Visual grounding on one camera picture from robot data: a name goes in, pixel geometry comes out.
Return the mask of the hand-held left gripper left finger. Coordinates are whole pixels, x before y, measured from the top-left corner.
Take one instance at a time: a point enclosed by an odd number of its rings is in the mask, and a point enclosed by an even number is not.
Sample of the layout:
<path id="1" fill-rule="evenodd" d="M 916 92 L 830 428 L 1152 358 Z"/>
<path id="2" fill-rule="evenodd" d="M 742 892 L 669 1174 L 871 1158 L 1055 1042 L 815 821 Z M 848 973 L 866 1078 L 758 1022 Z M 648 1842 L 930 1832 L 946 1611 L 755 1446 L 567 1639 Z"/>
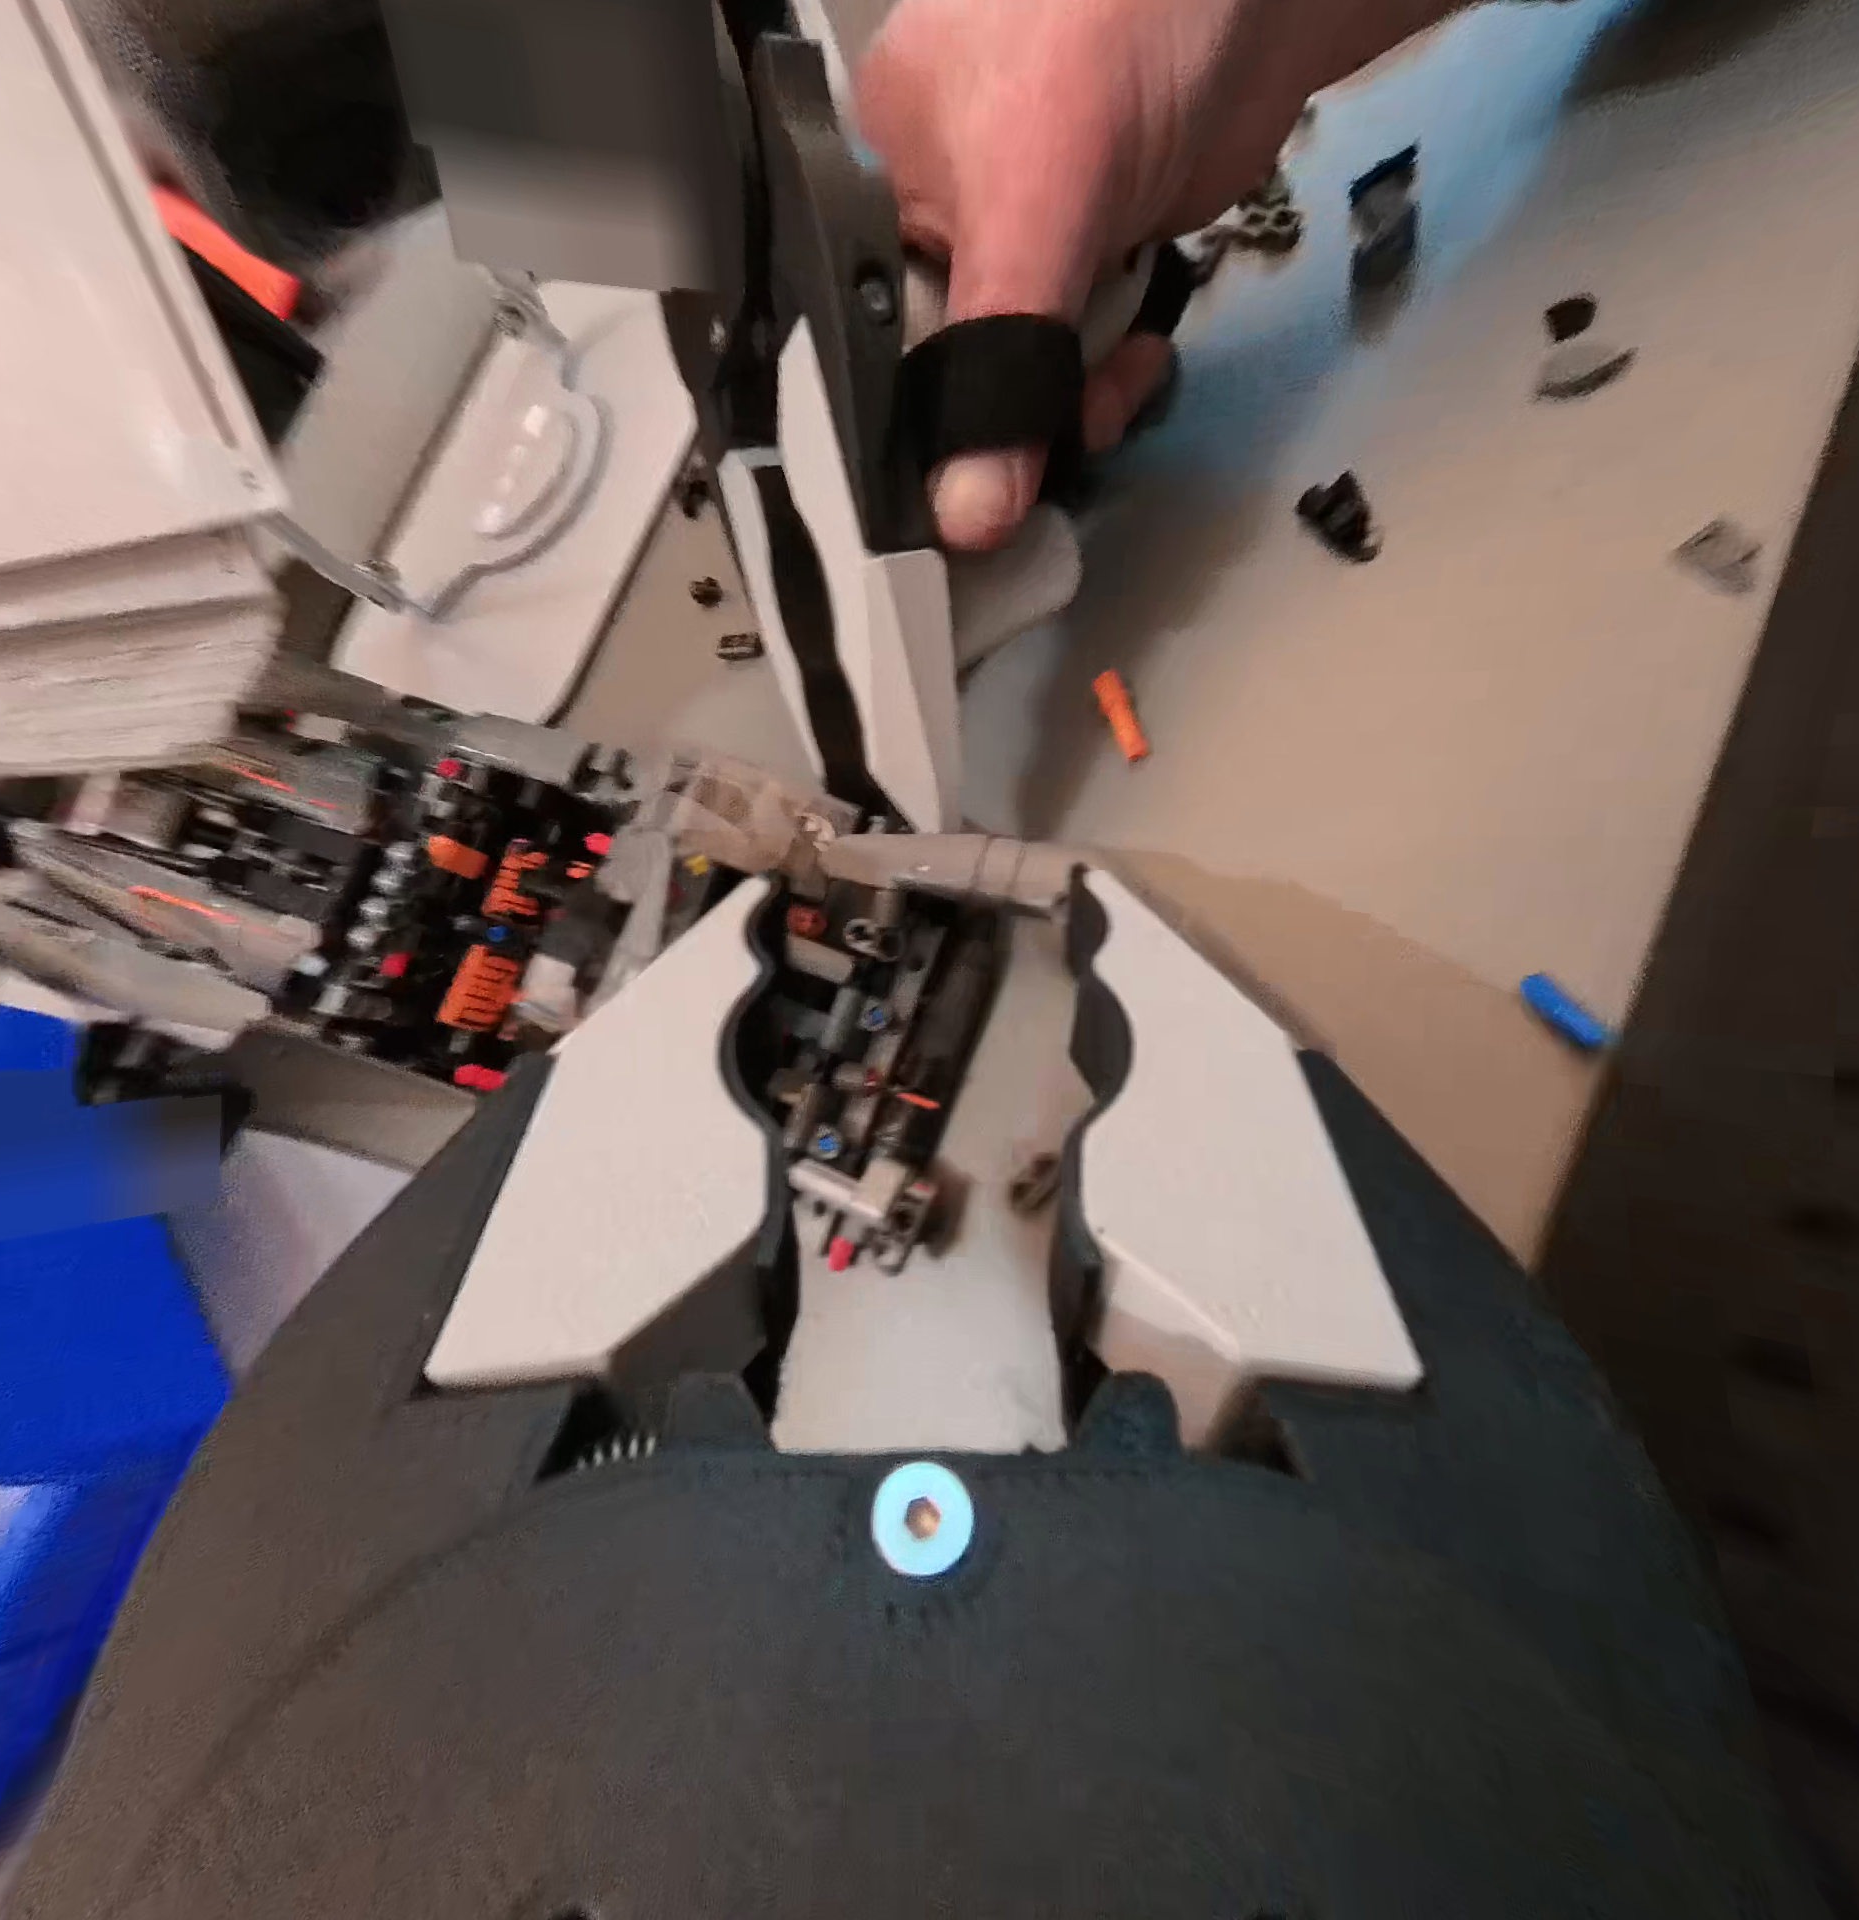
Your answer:
<path id="1" fill-rule="evenodd" d="M 425 1360 L 431 1386 L 646 1395 L 742 1375 L 769 1346 L 771 1143 L 729 1042 L 771 896 L 742 881 L 559 1043 Z"/>

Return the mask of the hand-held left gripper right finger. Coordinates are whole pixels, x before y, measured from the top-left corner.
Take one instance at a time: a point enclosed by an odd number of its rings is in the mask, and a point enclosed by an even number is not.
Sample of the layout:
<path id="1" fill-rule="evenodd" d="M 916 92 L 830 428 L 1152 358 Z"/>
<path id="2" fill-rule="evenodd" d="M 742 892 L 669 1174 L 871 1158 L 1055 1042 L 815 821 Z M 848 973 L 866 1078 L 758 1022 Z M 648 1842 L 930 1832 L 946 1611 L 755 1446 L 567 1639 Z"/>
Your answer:
<path id="1" fill-rule="evenodd" d="M 1156 1378 L 1185 1445 L 1221 1445 L 1268 1385 L 1422 1386 L 1291 1030 L 1107 869 L 1074 873 L 1065 952 L 1092 1094 L 1060 1192 L 1082 1248 L 1065 1340 Z"/>

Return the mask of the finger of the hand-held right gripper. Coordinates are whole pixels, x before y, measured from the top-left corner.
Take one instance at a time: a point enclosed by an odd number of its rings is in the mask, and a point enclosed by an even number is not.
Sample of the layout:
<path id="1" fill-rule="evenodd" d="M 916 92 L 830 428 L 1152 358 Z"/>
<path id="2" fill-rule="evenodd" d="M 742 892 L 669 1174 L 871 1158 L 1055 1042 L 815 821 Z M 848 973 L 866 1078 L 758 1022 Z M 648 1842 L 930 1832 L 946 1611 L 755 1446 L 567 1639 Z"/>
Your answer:
<path id="1" fill-rule="evenodd" d="M 876 553 L 862 528 L 811 322 L 778 363 L 778 434 L 794 512 L 821 562 L 830 648 L 875 785 L 919 831 L 954 831 L 961 707 L 946 557 L 930 543 Z"/>
<path id="2" fill-rule="evenodd" d="M 724 456 L 717 478 L 773 684 L 807 765 L 825 794 L 886 819 L 890 796 L 868 760 L 821 551 L 783 464 L 769 449 L 737 449 Z"/>

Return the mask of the grey lego car model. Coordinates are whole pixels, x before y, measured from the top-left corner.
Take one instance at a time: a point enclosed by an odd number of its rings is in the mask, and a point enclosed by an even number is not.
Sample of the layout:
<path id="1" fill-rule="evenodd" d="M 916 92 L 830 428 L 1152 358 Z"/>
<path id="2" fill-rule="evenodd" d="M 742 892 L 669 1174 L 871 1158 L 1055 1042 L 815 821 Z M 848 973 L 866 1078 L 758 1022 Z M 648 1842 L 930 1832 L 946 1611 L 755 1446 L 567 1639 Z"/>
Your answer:
<path id="1" fill-rule="evenodd" d="M 279 713 L 171 768 L 0 778 L 0 961 L 116 1028 L 105 1096 L 267 1022 L 487 1094 L 762 877 L 747 1078 L 830 1268 L 896 1274 L 942 1231 L 1010 917 L 1065 923 L 1082 869 L 724 754 L 643 765 L 421 703 Z"/>

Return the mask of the blue lego pin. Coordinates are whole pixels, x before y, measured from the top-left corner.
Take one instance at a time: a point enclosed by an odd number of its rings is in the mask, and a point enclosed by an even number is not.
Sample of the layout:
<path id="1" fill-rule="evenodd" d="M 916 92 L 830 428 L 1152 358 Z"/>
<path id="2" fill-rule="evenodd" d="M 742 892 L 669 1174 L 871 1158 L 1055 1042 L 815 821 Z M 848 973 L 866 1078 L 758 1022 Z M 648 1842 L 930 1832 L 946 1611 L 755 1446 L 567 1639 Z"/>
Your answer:
<path id="1" fill-rule="evenodd" d="M 1604 1053 L 1614 1043 L 1610 1022 L 1546 970 L 1522 975 L 1518 998 L 1548 1033 L 1577 1053 Z"/>

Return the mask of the shiny dark lego piece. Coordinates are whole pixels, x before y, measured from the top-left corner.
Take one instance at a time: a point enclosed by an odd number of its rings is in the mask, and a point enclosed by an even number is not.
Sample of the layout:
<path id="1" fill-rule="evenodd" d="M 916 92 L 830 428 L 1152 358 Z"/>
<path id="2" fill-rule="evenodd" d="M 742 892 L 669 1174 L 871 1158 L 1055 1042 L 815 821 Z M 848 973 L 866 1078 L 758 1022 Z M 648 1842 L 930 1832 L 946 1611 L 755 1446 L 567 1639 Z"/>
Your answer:
<path id="1" fill-rule="evenodd" d="M 1381 553 L 1370 495 L 1352 469 L 1303 488 L 1297 499 L 1297 518 L 1328 553 L 1346 563 L 1373 563 Z"/>

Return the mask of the dark grey lego piece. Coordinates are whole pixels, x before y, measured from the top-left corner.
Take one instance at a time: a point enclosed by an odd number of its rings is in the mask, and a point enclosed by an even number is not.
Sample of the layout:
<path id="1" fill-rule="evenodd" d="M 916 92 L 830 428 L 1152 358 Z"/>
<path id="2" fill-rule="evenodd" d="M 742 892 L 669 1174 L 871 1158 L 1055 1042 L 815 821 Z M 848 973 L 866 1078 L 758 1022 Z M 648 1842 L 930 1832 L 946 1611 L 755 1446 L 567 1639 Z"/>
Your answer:
<path id="1" fill-rule="evenodd" d="M 1349 183 L 1350 286 L 1376 291 L 1397 281 L 1419 243 L 1419 160 L 1411 144 Z"/>

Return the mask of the person's right hand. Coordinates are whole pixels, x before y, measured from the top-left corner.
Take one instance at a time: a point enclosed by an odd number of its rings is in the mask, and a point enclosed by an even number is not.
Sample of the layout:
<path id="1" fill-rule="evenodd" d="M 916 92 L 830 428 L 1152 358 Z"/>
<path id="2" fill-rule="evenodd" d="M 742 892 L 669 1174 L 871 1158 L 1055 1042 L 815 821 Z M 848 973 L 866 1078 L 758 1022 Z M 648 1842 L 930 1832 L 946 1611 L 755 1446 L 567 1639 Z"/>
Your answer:
<path id="1" fill-rule="evenodd" d="M 946 322 L 1082 322 L 1132 251 L 1252 192 L 1395 11 L 1328 3 L 898 4 L 855 71 Z"/>

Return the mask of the blue plastic bin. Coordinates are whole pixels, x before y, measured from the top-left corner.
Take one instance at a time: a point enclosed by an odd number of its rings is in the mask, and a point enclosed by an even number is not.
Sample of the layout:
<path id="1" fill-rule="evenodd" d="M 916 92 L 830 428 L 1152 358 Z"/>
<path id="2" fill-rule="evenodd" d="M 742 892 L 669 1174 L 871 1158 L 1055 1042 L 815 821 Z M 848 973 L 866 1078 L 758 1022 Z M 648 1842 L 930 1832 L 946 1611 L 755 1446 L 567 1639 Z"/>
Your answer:
<path id="1" fill-rule="evenodd" d="M 229 1395 L 168 1226 L 222 1184 L 222 1096 L 92 1102 L 82 1042 L 0 1005 L 0 1815 Z"/>

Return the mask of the orange plastic bin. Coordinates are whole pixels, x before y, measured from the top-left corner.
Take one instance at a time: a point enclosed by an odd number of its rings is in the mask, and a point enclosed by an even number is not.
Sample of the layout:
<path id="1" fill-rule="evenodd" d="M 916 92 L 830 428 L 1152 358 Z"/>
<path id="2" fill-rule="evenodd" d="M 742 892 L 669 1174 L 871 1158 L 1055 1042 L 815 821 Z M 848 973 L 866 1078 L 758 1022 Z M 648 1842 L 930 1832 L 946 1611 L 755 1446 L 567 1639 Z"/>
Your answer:
<path id="1" fill-rule="evenodd" d="M 163 228 L 181 250 L 191 251 L 200 264 L 217 270 L 274 319 L 283 322 L 296 319 L 303 300 L 303 284 L 293 271 L 270 264 L 256 251 L 250 251 L 180 191 L 162 182 L 150 182 L 148 197 Z"/>

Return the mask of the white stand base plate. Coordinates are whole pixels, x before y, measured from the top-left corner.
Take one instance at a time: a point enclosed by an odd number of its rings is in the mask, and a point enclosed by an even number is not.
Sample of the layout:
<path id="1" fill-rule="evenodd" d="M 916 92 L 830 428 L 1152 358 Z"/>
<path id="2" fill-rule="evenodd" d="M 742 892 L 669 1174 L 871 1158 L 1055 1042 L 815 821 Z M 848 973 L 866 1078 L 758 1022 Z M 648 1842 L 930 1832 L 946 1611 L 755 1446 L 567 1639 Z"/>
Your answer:
<path id="1" fill-rule="evenodd" d="M 385 542 L 415 610 L 356 604 L 333 662 L 439 707 L 549 723 L 676 491 L 697 412 L 656 291 L 541 293 L 567 370 L 497 338 Z"/>

